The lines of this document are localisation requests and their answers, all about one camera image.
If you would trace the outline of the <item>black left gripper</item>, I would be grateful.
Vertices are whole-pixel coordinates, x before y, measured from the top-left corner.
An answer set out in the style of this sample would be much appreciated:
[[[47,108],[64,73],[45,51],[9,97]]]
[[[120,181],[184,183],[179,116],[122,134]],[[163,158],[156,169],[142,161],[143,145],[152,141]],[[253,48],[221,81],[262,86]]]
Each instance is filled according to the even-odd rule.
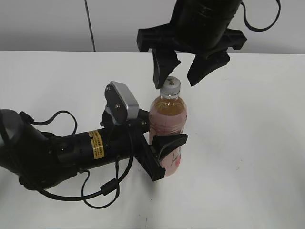
[[[144,137],[150,129],[149,111],[143,109],[139,109],[137,119],[122,125],[115,125],[110,115],[104,111],[100,124],[104,127],[104,161],[110,163],[115,159],[122,160],[133,155],[152,181],[165,176],[165,169],[159,161],[184,145],[188,139],[187,134],[154,136],[151,147]]]

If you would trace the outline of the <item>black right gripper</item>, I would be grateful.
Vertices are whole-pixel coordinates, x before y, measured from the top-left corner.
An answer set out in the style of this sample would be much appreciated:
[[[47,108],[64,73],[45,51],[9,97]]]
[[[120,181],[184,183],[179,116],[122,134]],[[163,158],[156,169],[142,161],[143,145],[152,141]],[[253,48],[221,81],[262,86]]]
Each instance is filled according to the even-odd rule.
[[[178,38],[174,27],[169,23],[139,29],[136,38],[139,52],[152,49],[153,82],[156,89],[162,88],[168,76],[181,63],[175,51],[196,55],[187,74],[190,85],[195,86],[208,74],[228,64],[228,48],[240,50],[245,42],[246,37],[240,30],[226,29],[212,48],[207,45],[189,44]]]

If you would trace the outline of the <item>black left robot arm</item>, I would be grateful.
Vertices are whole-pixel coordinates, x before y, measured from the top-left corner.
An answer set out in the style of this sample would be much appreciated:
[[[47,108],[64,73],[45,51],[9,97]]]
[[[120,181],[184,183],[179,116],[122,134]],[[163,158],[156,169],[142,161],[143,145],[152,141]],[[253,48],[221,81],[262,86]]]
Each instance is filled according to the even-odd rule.
[[[104,113],[100,129],[68,136],[42,132],[37,126],[25,112],[0,112],[0,165],[29,190],[46,190],[87,169],[124,159],[137,160],[156,181],[165,176],[161,160],[188,138],[176,133],[147,143],[148,112],[144,110],[120,125]]]

